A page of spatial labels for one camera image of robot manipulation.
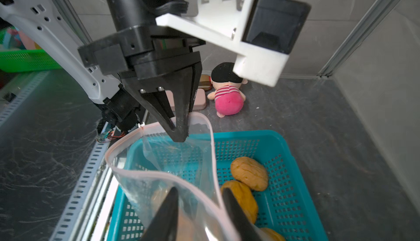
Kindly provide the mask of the clear pink-print zipper bag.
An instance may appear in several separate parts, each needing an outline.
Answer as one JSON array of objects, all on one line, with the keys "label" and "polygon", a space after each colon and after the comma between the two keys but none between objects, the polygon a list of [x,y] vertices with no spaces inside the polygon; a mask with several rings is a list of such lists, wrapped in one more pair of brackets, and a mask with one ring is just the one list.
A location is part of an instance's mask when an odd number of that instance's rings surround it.
[{"label": "clear pink-print zipper bag", "polygon": [[105,159],[119,183],[110,241],[138,241],[171,189],[178,194],[180,241],[238,241],[217,177],[213,129],[191,113],[188,137],[174,142],[159,123],[135,129],[113,144]]}]

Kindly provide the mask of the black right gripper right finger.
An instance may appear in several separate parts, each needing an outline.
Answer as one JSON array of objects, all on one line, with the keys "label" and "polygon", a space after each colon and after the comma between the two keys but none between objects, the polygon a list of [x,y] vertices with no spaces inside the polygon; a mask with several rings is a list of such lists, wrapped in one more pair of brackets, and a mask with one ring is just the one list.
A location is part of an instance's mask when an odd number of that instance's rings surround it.
[{"label": "black right gripper right finger", "polygon": [[261,241],[255,226],[248,220],[244,211],[240,207],[233,192],[230,189],[222,191],[223,201],[225,203],[228,216],[233,222],[242,241]]}]

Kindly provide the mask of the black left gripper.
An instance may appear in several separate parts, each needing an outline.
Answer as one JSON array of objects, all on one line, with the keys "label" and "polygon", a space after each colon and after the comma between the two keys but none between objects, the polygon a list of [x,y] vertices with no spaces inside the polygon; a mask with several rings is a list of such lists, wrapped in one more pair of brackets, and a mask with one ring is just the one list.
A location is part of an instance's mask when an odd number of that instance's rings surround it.
[{"label": "black left gripper", "polygon": [[[205,41],[162,26],[136,26],[78,48],[83,65],[104,75],[121,74],[124,89],[148,110],[176,143],[189,133],[202,65],[193,48]],[[138,80],[163,78],[173,94],[172,111],[165,91],[141,92]]]}]

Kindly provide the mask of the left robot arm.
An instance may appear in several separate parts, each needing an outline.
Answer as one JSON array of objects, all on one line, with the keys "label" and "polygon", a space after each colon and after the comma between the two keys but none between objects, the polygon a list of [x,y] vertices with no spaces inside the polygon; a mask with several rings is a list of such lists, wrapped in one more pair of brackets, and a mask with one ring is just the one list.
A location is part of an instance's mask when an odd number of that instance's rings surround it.
[{"label": "left robot arm", "polygon": [[84,41],[53,0],[1,0],[1,27],[22,30],[83,88],[110,125],[128,132],[149,111],[175,142],[188,136],[188,115],[202,72],[193,47],[203,41],[158,26],[160,15],[187,11],[185,0],[107,0],[115,33]]}]

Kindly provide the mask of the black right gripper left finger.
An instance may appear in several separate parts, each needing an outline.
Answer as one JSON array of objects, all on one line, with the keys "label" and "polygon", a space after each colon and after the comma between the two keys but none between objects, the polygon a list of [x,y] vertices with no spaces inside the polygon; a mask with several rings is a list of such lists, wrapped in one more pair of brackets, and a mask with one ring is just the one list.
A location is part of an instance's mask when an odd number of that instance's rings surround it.
[{"label": "black right gripper left finger", "polygon": [[172,187],[141,241],[175,241],[178,230],[179,194]]}]

